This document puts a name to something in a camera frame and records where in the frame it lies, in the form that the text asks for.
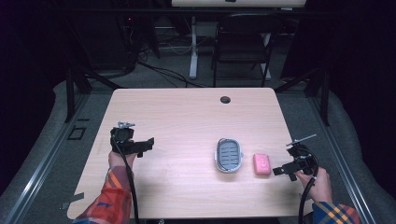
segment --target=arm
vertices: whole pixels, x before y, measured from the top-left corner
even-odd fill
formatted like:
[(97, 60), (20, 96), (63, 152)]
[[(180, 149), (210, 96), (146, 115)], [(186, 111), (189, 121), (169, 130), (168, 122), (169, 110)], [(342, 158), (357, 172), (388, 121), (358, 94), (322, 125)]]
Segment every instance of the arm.
[[(312, 176), (301, 172), (295, 174), (306, 188)], [(354, 208), (332, 202), (330, 176), (325, 169), (319, 167), (317, 180), (309, 190), (309, 195), (314, 200), (312, 204), (314, 223), (361, 223), (358, 212)]]
[[(133, 166), (135, 157), (136, 154), (126, 156), (129, 166)], [(108, 155), (108, 163), (101, 194), (73, 223), (129, 223), (132, 195), (125, 163), (114, 152)]]

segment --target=red plaid sleeve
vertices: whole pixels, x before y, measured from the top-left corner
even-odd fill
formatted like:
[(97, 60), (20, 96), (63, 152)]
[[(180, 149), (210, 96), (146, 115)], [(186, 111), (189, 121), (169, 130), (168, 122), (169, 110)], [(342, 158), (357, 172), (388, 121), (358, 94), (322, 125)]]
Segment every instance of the red plaid sleeve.
[(349, 206), (339, 203), (313, 203), (314, 223), (361, 223), (358, 212)]
[(129, 223), (131, 201), (125, 167), (110, 167), (101, 194), (73, 223)]

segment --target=pink soap bar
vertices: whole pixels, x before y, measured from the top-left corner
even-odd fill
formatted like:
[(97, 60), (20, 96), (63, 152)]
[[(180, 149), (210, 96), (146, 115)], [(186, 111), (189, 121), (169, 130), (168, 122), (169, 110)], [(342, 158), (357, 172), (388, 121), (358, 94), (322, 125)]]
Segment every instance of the pink soap bar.
[(254, 160), (254, 173), (256, 175), (270, 175), (271, 166), (268, 155), (262, 153), (256, 153), (253, 156)]

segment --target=gray carpet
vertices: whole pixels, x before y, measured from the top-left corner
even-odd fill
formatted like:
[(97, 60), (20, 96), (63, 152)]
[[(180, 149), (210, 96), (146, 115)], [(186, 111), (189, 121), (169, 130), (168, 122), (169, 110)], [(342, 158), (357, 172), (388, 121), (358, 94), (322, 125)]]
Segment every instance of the gray carpet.
[[(278, 39), (274, 49), (274, 59), (270, 66), (272, 79), (266, 82), (266, 87), (275, 88), (283, 84), (279, 80), (279, 76), (290, 41), (290, 36), (281, 36)], [(161, 54), (161, 59), (156, 58), (150, 52), (148, 54), (142, 54), (141, 57), (146, 60), (147, 64), (171, 69), (188, 78), (190, 51), (185, 54), (176, 54), (171, 49), (162, 49)], [(203, 44), (199, 48), (199, 55), (198, 78), (190, 81), (203, 86), (211, 86), (210, 46), (204, 46)], [(236, 76), (248, 74), (252, 77), (258, 77), (261, 72), (258, 67), (250, 71), (249, 65), (247, 67), (222, 65), (219, 69), (224, 74), (233, 71)], [(112, 73), (102, 72), (101, 74), (108, 76)], [(170, 83), (156, 72), (141, 65), (137, 65), (131, 74), (112, 78), (111, 80), (126, 88), (175, 88), (175, 85), (180, 88), (184, 87), (183, 83), (169, 78), (173, 82)], [(67, 140), (66, 138), (70, 134), (67, 133), (66, 138), (60, 144), (60, 152), (56, 155), (56, 160), (47, 174), (44, 183), (38, 193), (34, 195), (33, 202), (27, 206), (26, 213), (21, 218), (22, 223), (71, 222), (66, 216), (66, 209), (60, 209), (60, 207), (62, 203), (68, 202), (74, 194), (85, 160), (91, 150), (94, 137), (98, 131), (112, 92), (108, 87), (98, 81), (91, 79), (90, 82), (93, 86), (93, 92), (89, 96), (82, 96), (76, 91), (77, 97), (79, 97), (78, 99), (81, 99), (85, 104), (80, 108), (74, 121), (70, 124), (72, 126), (76, 125), (77, 128), (85, 129), (85, 133), (80, 140)], [(218, 82), (219, 87), (259, 87), (260, 84), (261, 82), (259, 80)], [(334, 164), (332, 147), (329, 144), (326, 133), (323, 131), (321, 120), (316, 116), (318, 112), (310, 103), (312, 102), (311, 99), (306, 99), (302, 94), (301, 90), (303, 89), (304, 83), (301, 83), (293, 87), (290, 91), (277, 95), (285, 120), (290, 129), (290, 135), (293, 138), (302, 138), (313, 133), (318, 135), (304, 143), (318, 156), (320, 165), (325, 167), (330, 173), (334, 200), (354, 206), (349, 191), (346, 188), (345, 180)], [(57, 101), (46, 127), (37, 139), (24, 165), (0, 198), (0, 207), (2, 208), (0, 216), (1, 223), (5, 222), (9, 212), (17, 203), (35, 168), (39, 166), (39, 163), (48, 151), (52, 150), (53, 142), (59, 133), (65, 129), (66, 103), (64, 83), (57, 86), (54, 91), (57, 94)], [(341, 103), (333, 94), (331, 94), (330, 98), (329, 120), (332, 133), (347, 160), (352, 174), (361, 187), (362, 194), (376, 222), (394, 223), (394, 214), (396, 214), (395, 202), (375, 183), (367, 167), (361, 161), (359, 139)], [(216, 223), (216, 221), (219, 223), (219, 220), (207, 220), (207, 223)], [(270, 220), (259, 219), (258, 221), (260, 223), (269, 223)], [(279, 221), (280, 223), (288, 224), (296, 223), (297, 219), (296, 217), (280, 217)]]

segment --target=wooden tabletop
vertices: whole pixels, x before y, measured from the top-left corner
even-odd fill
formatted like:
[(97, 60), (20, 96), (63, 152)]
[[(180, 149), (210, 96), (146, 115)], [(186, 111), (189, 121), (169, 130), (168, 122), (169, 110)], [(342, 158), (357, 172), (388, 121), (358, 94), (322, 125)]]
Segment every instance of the wooden tabletop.
[(173, 7), (304, 7), (305, 0), (172, 0)]
[[(220, 101), (227, 96), (231, 102)], [(272, 168), (291, 162), (291, 142), (276, 95), (267, 88), (134, 89), (114, 91), (67, 215), (75, 218), (100, 194), (118, 121), (135, 123), (134, 140), (155, 138), (134, 161), (140, 218), (297, 216), (299, 181), (288, 175), (254, 174), (253, 155), (269, 155)], [(234, 174), (219, 171), (220, 138), (239, 142), (244, 153)], [(310, 211), (310, 202), (305, 212)]]

